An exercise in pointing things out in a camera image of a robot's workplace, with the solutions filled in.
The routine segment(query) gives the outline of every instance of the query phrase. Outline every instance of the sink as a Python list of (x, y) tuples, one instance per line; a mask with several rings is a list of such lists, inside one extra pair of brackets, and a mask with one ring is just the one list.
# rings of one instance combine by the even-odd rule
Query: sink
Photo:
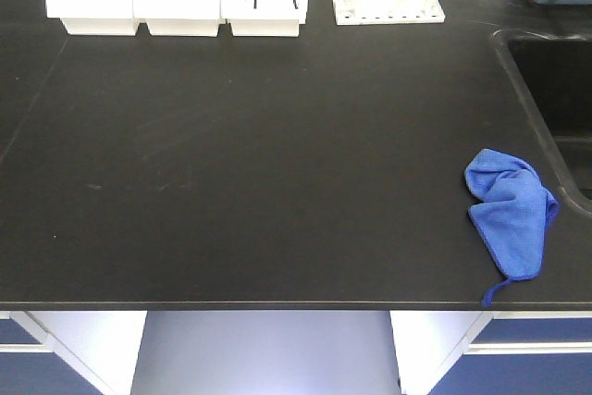
[(493, 40), (561, 191), (592, 215), (592, 39), (499, 31)]

